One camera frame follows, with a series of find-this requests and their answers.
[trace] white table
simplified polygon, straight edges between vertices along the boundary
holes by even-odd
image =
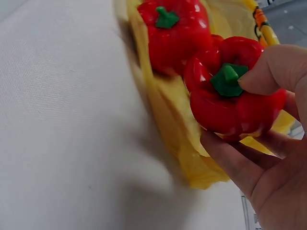
[[[130,75],[111,0],[7,1],[1,230],[245,228],[234,184],[182,185]]]

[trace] red bell pepper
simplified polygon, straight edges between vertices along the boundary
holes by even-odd
[[[254,67],[263,47],[244,37],[230,37],[214,46],[196,53],[185,68],[196,121],[227,141],[269,131],[284,106],[285,90],[262,96],[243,91],[237,82]]]
[[[138,11],[148,27],[149,57],[158,72],[182,75],[184,63],[212,45],[207,11],[199,0],[145,0]]]

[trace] pepper stem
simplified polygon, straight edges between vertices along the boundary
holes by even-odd
[[[232,68],[230,65],[224,65],[222,69],[223,69],[226,83],[228,84],[237,83],[239,79],[239,75],[236,73],[234,68]]]
[[[210,82],[221,96],[238,97],[243,92],[243,89],[240,87],[237,80],[247,71],[247,66],[226,63],[210,79]]]
[[[157,7],[156,10],[157,10],[157,12],[159,13],[159,15],[161,15],[162,17],[164,17],[164,18],[169,18],[168,12],[166,12],[165,7],[159,6],[159,7]]]
[[[170,29],[179,21],[179,17],[175,12],[167,12],[163,6],[157,7],[156,11],[159,13],[158,20],[155,24],[156,27]]]

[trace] hand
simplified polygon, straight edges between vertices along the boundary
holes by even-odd
[[[307,128],[307,49],[272,46],[240,80],[251,93],[288,90],[285,111]],[[265,230],[307,229],[307,139],[294,140],[274,131],[257,138],[269,156],[241,143],[227,144],[210,132],[201,143],[251,201]]]

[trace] yellow plastic bowl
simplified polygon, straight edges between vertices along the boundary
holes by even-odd
[[[200,144],[201,128],[189,106],[189,95],[180,76],[172,80],[153,73],[148,52],[147,27],[137,6],[139,0],[126,0],[127,14],[135,38],[139,63],[130,61],[132,74],[143,77],[152,113],[167,149],[178,158],[190,186],[206,189],[229,180]],[[206,7],[212,34],[223,38],[244,36],[264,46],[279,44],[257,3],[253,0],[201,0]],[[294,118],[282,111],[273,129],[287,133]],[[251,137],[241,141],[254,149],[271,154]]]

